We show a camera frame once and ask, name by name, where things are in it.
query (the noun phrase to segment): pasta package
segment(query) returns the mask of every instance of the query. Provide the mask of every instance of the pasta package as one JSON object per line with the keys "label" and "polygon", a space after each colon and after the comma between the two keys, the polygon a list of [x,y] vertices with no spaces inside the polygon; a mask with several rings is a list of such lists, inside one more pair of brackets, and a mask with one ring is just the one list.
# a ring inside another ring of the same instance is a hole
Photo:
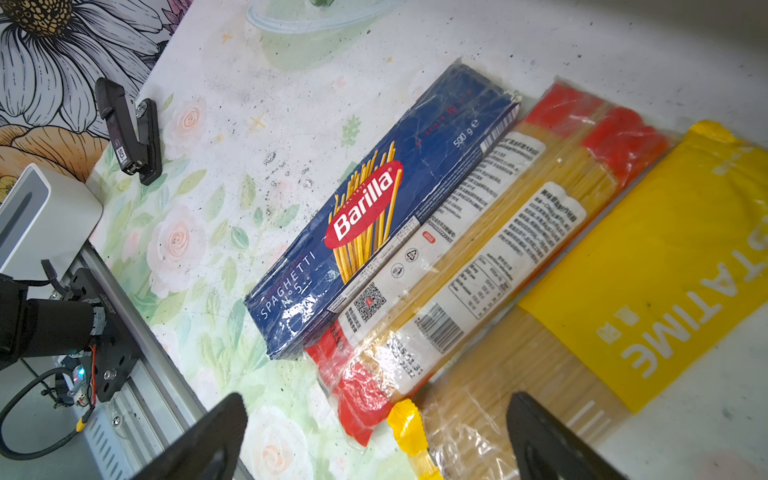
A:
{"label": "pasta package", "polygon": [[517,120],[520,100],[460,61],[427,89],[247,295],[271,359],[317,341]]}
{"label": "pasta package", "polygon": [[[700,122],[414,398],[429,446],[412,465],[516,478],[505,417],[519,390],[599,444],[768,300],[766,265],[768,152]],[[415,415],[403,409],[396,426]]]}
{"label": "pasta package", "polygon": [[[365,445],[395,402],[666,149],[632,110],[556,83],[486,157],[510,172],[504,187],[499,172],[476,168],[309,349],[346,432]],[[400,270],[407,278],[393,282]]]}

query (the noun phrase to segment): black metal bracket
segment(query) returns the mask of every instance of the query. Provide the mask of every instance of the black metal bracket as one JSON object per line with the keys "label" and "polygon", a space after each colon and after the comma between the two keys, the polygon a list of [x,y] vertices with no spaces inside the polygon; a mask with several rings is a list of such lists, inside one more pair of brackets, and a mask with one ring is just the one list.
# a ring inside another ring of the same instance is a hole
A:
{"label": "black metal bracket", "polygon": [[232,478],[247,423],[243,397],[229,394],[134,480]]}
{"label": "black metal bracket", "polygon": [[99,115],[107,122],[120,169],[128,175],[138,172],[142,184],[151,184],[163,173],[157,105],[145,98],[136,107],[137,139],[122,85],[102,77],[96,80],[95,90]]}
{"label": "black metal bracket", "polygon": [[[96,337],[95,377],[96,395],[100,402],[107,402],[131,374],[141,349],[90,270],[78,269],[69,286],[73,296],[69,301],[96,300],[104,307],[107,321],[104,331]],[[91,378],[89,366],[84,362],[86,376]]]}
{"label": "black metal bracket", "polygon": [[525,392],[512,396],[507,430],[521,480],[626,480]]}

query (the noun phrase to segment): barilla logo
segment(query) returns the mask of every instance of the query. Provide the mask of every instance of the barilla logo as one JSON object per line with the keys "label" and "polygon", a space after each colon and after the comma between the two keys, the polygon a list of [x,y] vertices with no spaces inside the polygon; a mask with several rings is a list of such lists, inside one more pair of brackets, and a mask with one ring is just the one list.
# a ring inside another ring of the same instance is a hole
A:
{"label": "barilla logo", "polygon": [[326,231],[326,247],[335,249],[347,245],[379,219],[392,201],[395,179],[401,170],[400,162],[387,162],[357,187],[331,220]]}

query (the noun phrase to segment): spaghetti box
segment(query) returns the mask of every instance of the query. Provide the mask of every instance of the spaghetti box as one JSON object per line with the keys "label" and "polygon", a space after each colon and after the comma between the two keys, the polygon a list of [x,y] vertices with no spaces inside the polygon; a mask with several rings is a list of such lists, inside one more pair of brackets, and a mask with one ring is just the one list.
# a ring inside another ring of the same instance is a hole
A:
{"label": "spaghetti box", "polygon": [[297,356],[517,118],[520,98],[454,62],[245,299],[271,359]]}

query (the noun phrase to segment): red wire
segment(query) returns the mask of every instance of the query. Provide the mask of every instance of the red wire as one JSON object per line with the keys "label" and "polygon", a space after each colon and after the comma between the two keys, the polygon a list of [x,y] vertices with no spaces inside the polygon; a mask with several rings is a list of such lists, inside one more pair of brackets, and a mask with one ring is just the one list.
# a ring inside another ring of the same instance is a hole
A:
{"label": "red wire", "polygon": [[91,345],[91,388],[93,389],[93,399],[91,403],[96,406],[96,347]]}

